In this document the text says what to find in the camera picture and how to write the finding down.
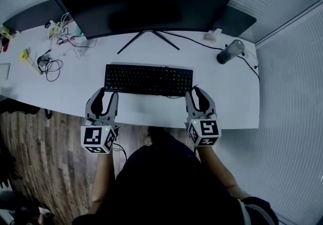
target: yellow object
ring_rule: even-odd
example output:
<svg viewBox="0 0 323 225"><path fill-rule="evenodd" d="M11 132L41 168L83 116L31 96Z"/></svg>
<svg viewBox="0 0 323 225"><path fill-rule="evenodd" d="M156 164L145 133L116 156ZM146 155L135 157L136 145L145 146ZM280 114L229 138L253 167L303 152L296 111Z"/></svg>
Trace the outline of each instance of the yellow object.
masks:
<svg viewBox="0 0 323 225"><path fill-rule="evenodd" d="M23 63L23 62L28 62L31 64L31 66L33 68L35 68L35 70L39 73L39 74L42 74L42 72L39 71L39 69L36 67L36 65L34 64L34 62L28 58L28 51L27 49L24 49L22 50L22 52L20 53L20 56L19 56L19 62Z"/></svg>
<svg viewBox="0 0 323 225"><path fill-rule="evenodd" d="M19 61L24 62L24 61L27 61L27 59L28 59L28 51L27 49L24 49L20 54Z"/></svg>

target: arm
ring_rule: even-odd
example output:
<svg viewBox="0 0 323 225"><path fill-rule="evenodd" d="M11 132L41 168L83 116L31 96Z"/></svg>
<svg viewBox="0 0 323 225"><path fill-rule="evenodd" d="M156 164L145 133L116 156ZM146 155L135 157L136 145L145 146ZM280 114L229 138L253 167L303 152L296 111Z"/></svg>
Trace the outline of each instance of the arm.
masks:
<svg viewBox="0 0 323 225"><path fill-rule="evenodd" d="M107 190L115 180L113 153L99 154L97 168L92 189L92 206L88 214L95 214L102 205Z"/></svg>
<svg viewBox="0 0 323 225"><path fill-rule="evenodd" d="M226 166L224 166L220 161L212 147L197 147L197 151L202 164L220 179L233 197L240 200L248 197L248 195L240 190L237 185L237 181Z"/></svg>

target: white cube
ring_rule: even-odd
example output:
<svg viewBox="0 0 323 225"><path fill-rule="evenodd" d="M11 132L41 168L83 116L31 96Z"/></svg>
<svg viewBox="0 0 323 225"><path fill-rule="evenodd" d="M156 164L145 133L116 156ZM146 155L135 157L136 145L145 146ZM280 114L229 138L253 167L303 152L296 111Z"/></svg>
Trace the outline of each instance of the white cube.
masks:
<svg viewBox="0 0 323 225"><path fill-rule="evenodd" d="M116 137L111 126L81 127L81 145L90 153L110 153Z"/></svg>
<svg viewBox="0 0 323 225"><path fill-rule="evenodd" d="M192 119L187 131L195 147L213 146L221 137L220 123L216 119Z"/></svg>

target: wooden floor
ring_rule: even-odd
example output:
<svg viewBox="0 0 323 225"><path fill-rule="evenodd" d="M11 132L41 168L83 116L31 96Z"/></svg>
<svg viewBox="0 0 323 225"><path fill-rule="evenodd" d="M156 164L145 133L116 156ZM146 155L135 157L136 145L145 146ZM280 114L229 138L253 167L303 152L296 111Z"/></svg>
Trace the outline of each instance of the wooden floor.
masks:
<svg viewBox="0 0 323 225"><path fill-rule="evenodd" d="M19 112L0 115L5 145L17 159L16 169L23 177L14 181L15 188L28 199L36 198L57 217L55 224L71 224L90 206L97 155L87 153L80 144L80 127L85 118L54 112L47 120L44 110L36 115ZM119 124L117 143L127 156L144 145L148 127ZM166 129L190 148L185 129ZM114 152L116 176L126 159Z"/></svg>

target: monitor stand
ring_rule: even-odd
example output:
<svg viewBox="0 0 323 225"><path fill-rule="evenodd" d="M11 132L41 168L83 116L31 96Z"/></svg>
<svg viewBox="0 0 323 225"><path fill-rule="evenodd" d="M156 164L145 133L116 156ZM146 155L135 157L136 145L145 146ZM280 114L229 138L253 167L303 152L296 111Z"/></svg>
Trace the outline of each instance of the monitor stand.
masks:
<svg viewBox="0 0 323 225"><path fill-rule="evenodd" d="M141 36L144 32L151 32L155 34L157 37L161 38L163 41L167 42L169 45L173 46L177 50L180 50L177 46L175 46L173 43L171 43L169 40L167 40L165 37L157 33L156 31L149 30L149 31L140 31L133 39L131 39L123 48L121 48L118 52L120 54L128 45L130 45L134 40L136 40L139 36Z"/></svg>

